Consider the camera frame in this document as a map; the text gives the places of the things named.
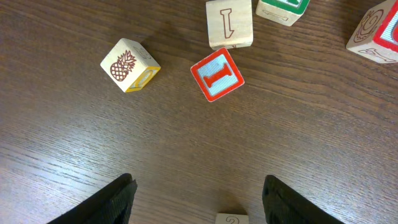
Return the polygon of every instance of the partial block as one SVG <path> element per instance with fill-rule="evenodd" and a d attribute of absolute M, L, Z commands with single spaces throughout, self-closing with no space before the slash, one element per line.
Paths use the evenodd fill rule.
<path fill-rule="evenodd" d="M 377 63 L 398 62 L 398 2 L 385 1 L 370 9 L 346 48 Z"/>
<path fill-rule="evenodd" d="M 249 224 L 249 217 L 247 215 L 219 213 L 216 217 L 216 224 Z"/>
<path fill-rule="evenodd" d="M 291 26 L 304 14 L 309 3 L 310 0 L 259 0 L 256 14 Z"/>
<path fill-rule="evenodd" d="M 213 50 L 249 47 L 253 43 L 251 0 L 208 1 L 206 14 Z"/>

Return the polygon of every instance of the wood grain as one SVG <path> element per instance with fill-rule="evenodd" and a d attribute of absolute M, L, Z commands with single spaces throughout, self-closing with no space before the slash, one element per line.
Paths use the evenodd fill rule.
<path fill-rule="evenodd" d="M 205 1 L 0 0 L 0 223 L 46 223 L 125 172 L 130 223 L 265 223 L 267 174 L 345 223 L 398 223 L 398 65 L 345 49 L 380 2 L 254 14 L 230 50 L 246 84 L 208 103 L 190 74 L 212 53 Z M 162 66 L 136 93 L 100 67 L 122 37 Z"/>

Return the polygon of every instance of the pineapple engraving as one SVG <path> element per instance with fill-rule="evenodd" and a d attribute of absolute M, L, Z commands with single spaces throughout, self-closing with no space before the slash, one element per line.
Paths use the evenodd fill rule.
<path fill-rule="evenodd" d="M 111 66 L 112 76 L 119 82 L 123 81 L 136 65 L 137 60 L 127 51 L 118 57 L 118 61 Z"/>

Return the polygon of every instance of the alphabet block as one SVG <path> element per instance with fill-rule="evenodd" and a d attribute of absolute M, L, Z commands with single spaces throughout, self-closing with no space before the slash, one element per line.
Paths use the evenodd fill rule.
<path fill-rule="evenodd" d="M 398 62 L 398 2 L 385 1 L 363 17 L 346 48 L 377 63 Z"/>
<path fill-rule="evenodd" d="M 213 50 L 249 47 L 253 43 L 251 0 L 206 2 L 209 44 Z"/>
<path fill-rule="evenodd" d="M 125 38 L 113 47 L 101 67 L 125 93 L 141 90 L 160 70 L 140 43 Z"/>
<path fill-rule="evenodd" d="M 226 48 L 217 50 L 192 66 L 191 72 L 209 102 L 244 84 L 243 77 Z"/>
<path fill-rule="evenodd" d="M 310 0 L 259 0 L 256 14 L 291 26 L 304 14 L 309 3 Z"/>
<path fill-rule="evenodd" d="M 249 217 L 247 215 L 219 213 L 216 217 L 216 224 L 249 224 Z"/>

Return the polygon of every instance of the red block border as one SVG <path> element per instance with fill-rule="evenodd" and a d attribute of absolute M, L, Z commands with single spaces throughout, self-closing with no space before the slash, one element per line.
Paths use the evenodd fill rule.
<path fill-rule="evenodd" d="M 235 83 L 234 85 L 228 87 L 227 89 L 221 91 L 215 96 L 211 96 L 208 90 L 206 89 L 205 84 L 202 82 L 199 74 L 198 74 L 198 69 L 202 68 L 204 65 L 212 61 L 214 58 L 217 58 L 220 55 L 224 55 L 227 62 L 229 63 L 229 66 L 232 68 L 232 71 L 234 72 L 236 78 L 238 79 L 238 82 Z M 225 96 L 226 94 L 230 93 L 231 91 L 235 90 L 236 88 L 240 87 L 241 85 L 244 84 L 243 77 L 241 75 L 241 72 L 238 70 L 238 67 L 234 63 L 231 55 L 229 54 L 228 50 L 226 48 L 222 48 L 217 50 L 216 52 L 212 53 L 211 55 L 207 56 L 205 59 L 201 60 L 200 62 L 196 63 L 194 66 L 191 67 L 191 72 L 195 80 L 197 81 L 198 85 L 200 86 L 202 92 L 205 94 L 206 99 L 209 102 L 213 102 L 222 96 Z"/>
<path fill-rule="evenodd" d="M 391 42 L 389 42 L 389 41 L 383 40 L 381 38 L 381 35 L 387 29 L 387 26 L 391 22 L 392 18 L 394 18 L 394 16 L 397 13 L 397 11 L 398 11 L 398 1 L 396 1 L 394 3 L 394 5 L 392 6 L 390 12 L 388 13 L 387 17 L 382 22 L 380 28 L 377 30 L 376 35 L 373 38 L 373 41 L 375 43 L 377 43 L 378 45 L 381 45 L 381 46 L 383 46 L 385 48 L 391 49 L 391 50 L 393 50 L 395 52 L 398 52 L 398 46 L 393 44 L 393 43 L 391 43 Z"/>

